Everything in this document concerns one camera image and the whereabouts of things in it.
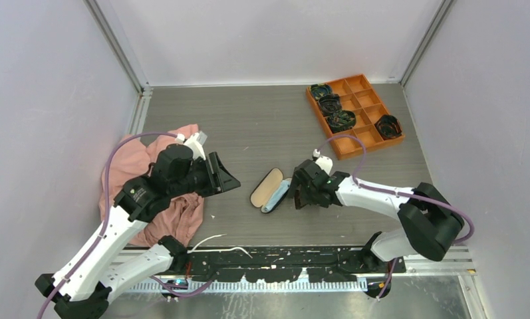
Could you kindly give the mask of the black glasses case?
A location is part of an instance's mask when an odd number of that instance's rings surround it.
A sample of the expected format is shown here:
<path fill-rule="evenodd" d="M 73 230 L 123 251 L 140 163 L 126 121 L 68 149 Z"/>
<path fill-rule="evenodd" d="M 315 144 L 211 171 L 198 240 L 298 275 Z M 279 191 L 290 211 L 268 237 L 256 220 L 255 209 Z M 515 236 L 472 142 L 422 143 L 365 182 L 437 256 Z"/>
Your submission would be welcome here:
<path fill-rule="evenodd" d="M 285 177 L 279 168 L 275 167 L 271 169 L 251 193 L 249 201 L 252 206 L 258 208 L 261 211 L 262 206 L 268 202 L 269 198 L 278 188 L 279 184 L 284 179 L 288 178 L 291 177 Z"/>

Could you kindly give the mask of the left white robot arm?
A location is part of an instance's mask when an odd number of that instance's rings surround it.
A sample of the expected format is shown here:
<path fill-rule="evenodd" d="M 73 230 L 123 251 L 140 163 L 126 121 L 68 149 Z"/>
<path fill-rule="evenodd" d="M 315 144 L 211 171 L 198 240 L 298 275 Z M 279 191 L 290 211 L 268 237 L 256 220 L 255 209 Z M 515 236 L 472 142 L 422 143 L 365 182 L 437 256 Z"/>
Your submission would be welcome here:
<path fill-rule="evenodd" d="M 197 144 L 170 144 L 146 173 L 123 185 L 81 250 L 56 273 L 42 274 L 35 286 L 54 303 L 60 318 L 100 318 L 120 294 L 145 278 L 164 271 L 178 275 L 186 269 L 188 250 L 170 235 L 139 257 L 111 265 L 173 198 L 191 193 L 209 197 L 240 185 L 215 152 L 205 155 Z"/>

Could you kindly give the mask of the light blue cleaning cloth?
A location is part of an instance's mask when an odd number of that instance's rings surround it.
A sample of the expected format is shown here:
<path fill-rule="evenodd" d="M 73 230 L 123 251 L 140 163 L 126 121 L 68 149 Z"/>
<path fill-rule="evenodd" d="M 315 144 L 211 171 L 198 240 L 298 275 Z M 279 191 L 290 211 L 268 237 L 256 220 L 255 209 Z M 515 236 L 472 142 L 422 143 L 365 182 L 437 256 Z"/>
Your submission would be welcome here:
<path fill-rule="evenodd" d="M 285 198 L 289 188 L 291 186 L 291 178 L 284 179 L 278 186 L 278 188 L 273 192 L 272 196 L 269 198 L 268 202 L 264 204 L 261 208 L 262 213 L 270 213 L 276 209 L 276 207 L 282 202 Z"/>

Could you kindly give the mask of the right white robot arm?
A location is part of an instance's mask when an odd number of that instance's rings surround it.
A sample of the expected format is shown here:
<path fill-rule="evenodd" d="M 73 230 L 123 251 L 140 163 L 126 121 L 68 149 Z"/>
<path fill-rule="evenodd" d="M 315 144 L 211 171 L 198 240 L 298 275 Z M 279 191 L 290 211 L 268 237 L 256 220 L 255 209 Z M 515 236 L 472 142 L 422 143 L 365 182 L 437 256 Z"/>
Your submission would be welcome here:
<path fill-rule="evenodd" d="M 317 159 L 306 159 L 294 169 L 288 196 L 297 209 L 306 205 L 359 207 L 397 220 L 398 229 L 375 233 L 361 250 L 363 266 L 374 273 L 408 255 L 441 261 L 459 241 L 466 223 L 429 183 L 390 187 L 341 171 L 329 174 Z"/>

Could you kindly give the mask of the brown tortoise sunglasses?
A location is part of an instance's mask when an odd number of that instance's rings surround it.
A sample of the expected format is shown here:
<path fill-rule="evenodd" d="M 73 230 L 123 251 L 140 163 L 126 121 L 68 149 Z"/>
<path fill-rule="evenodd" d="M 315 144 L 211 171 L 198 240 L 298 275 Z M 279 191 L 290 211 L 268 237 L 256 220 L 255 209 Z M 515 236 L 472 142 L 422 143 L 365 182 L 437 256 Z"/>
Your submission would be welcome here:
<path fill-rule="evenodd" d="M 309 204 L 306 197 L 303 197 L 300 193 L 296 193 L 294 196 L 294 207 L 296 210 L 300 210 Z"/>

